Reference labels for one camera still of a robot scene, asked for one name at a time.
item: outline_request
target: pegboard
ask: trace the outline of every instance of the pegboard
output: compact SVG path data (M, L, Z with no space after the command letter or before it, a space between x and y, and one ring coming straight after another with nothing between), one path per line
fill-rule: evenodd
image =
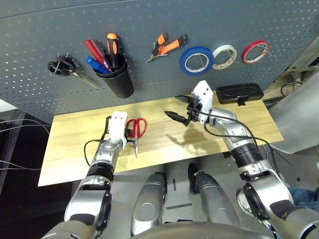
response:
M212 89L257 83L264 90L319 33L316 0L100 2L2 3L0 98L51 123L58 114L189 94L201 80ZM106 46L108 32L120 37L129 65L135 92L127 99L118 99L84 60L91 55L84 40L92 37ZM168 32L171 41L187 34L188 42L145 64L161 32ZM269 43L273 56L267 54L257 64L242 63L241 53L258 39ZM213 51L224 44L234 46L238 53L230 67L211 69L198 77L181 72L179 59L190 47L205 46ZM67 52L98 89L75 76L50 76L46 63Z

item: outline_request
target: black scissors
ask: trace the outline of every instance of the black scissors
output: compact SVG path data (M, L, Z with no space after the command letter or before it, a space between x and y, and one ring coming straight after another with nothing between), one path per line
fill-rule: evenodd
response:
M79 75L75 72L76 66L72 59L68 58L69 54L66 56L57 56L55 61L49 61L47 63L48 70L55 75L58 76L70 76L71 74L74 76L78 76L79 79L90 86L97 88L93 82L87 80L85 77Z

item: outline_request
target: red scissors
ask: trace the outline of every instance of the red scissors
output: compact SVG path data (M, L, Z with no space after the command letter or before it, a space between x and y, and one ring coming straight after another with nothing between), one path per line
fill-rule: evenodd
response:
M144 130L142 131L142 133L140 130L140 122L141 121L144 122ZM144 119L144 118L130 119L126 123L126 126L125 126L126 129L129 129L131 122L133 122L133 130L132 130L132 134L130 135L130 137L134 140L135 157L137 158L138 151L139 151L139 138L141 138L143 136L143 134L145 133L146 128L147 128L147 122L146 122L146 119Z

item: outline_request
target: gray floor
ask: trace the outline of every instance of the gray floor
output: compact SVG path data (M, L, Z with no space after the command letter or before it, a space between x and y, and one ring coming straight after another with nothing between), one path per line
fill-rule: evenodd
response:
M260 147L260 151L266 157L263 147ZM316 184L318 176L316 148L309 148L293 155L284 153L281 155L293 165L290 166L276 155L278 167L287 182L294 187L315 190L318 186ZM198 169L206 171L219 182L235 208L241 227L271 235L257 220L243 213L237 205L236 190L242 188L244 182L238 176L235 162L230 159L225 160L222 154L215 154L116 174L111 189L113 197L110 222L100 238L130 237L131 214L135 200L148 176L158 171L166 173L168 182L163 222L175 222L178 219L206 221L201 209L200 196L192 195L188 190L187 167L191 162L195 162ZM176 191L173 190L173 179L176 182ZM169 206L187 203L192 203L192 206L166 209Z

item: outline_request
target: tape roll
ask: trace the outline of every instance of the tape roll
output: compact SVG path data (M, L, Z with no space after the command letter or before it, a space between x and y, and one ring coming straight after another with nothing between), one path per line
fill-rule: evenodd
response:
M194 70L187 66L187 61L193 56L204 56L206 58L206 62L203 64L203 67ZM211 50L202 46L196 46L188 49L184 52L179 61L182 72L189 76L200 76L201 74L206 73L211 69L213 63L214 57Z
M236 57L237 57L237 51L235 50L235 48L231 45L222 45L220 47L218 47L216 50L213 51L213 56L214 56L214 59L216 59L216 57L224 52L224 51L228 51L229 54L230 54L230 58L222 63L222 64L213 64L213 68L216 69L216 70L222 70L222 69L225 69L227 67L229 67L231 64L234 63Z
M255 48L256 46L262 46L264 48L264 50L255 59L247 60L246 59L247 54L249 53L249 51L251 49ZM264 56L266 56L266 54L268 53L268 50L269 50L269 44L267 43L267 41L258 40L258 41L251 43L249 46L246 47L246 49L244 50L244 52L241 56L241 59L246 64L254 64L254 63L259 62Z

